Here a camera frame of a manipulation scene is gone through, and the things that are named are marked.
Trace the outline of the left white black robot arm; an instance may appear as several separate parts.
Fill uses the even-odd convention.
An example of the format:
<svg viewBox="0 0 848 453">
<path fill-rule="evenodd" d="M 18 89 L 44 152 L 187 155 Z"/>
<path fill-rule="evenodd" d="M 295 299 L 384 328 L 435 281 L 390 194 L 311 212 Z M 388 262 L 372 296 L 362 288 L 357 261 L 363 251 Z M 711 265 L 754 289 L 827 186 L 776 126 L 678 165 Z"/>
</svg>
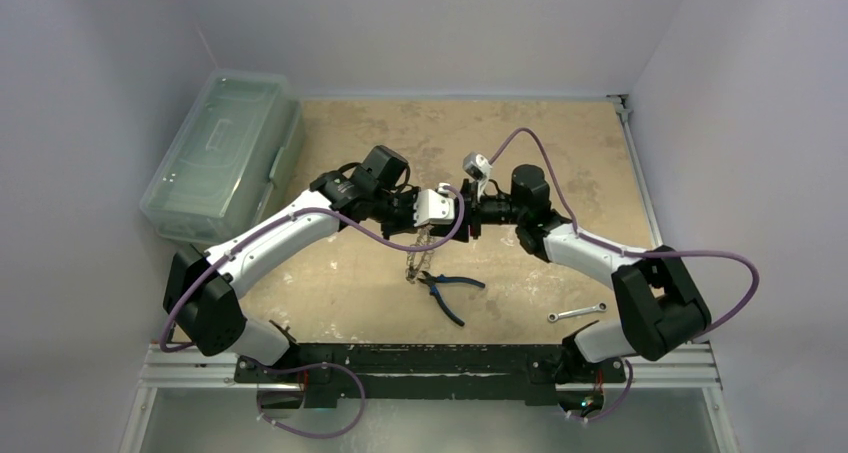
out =
<svg viewBox="0 0 848 453">
<path fill-rule="evenodd" d="M 240 300 L 277 266 L 311 244 L 366 219 L 409 220 L 399 214 L 397 192 L 409 179 L 407 160 L 378 145 L 361 162 L 319 175 L 288 206 L 234 239 L 207 251 L 193 245 L 174 254 L 163 308 L 168 317 L 159 340 L 164 352 L 172 328 L 205 356 L 234 352 L 259 361 L 272 381 L 297 372 L 298 355 L 279 328 L 249 318 Z"/>
</svg>

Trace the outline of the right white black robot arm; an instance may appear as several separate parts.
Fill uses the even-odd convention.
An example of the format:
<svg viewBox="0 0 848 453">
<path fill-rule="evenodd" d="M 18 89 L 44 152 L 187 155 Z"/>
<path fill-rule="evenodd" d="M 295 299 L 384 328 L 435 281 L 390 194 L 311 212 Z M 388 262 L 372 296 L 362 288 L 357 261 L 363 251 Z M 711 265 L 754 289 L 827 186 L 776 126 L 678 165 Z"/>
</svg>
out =
<svg viewBox="0 0 848 453">
<path fill-rule="evenodd" d="M 524 251 L 546 263 L 571 268 L 609 288 L 618 317 L 592 323 L 564 340 L 564 372 L 584 380 L 602 361 L 626 356 L 658 360 L 704 332 L 712 315 L 695 282 L 669 247 L 629 248 L 577 227 L 550 201 L 543 170 L 522 164 L 508 193 L 487 195 L 491 167 L 467 160 L 463 226 L 478 238 L 483 225 L 514 226 Z"/>
</svg>

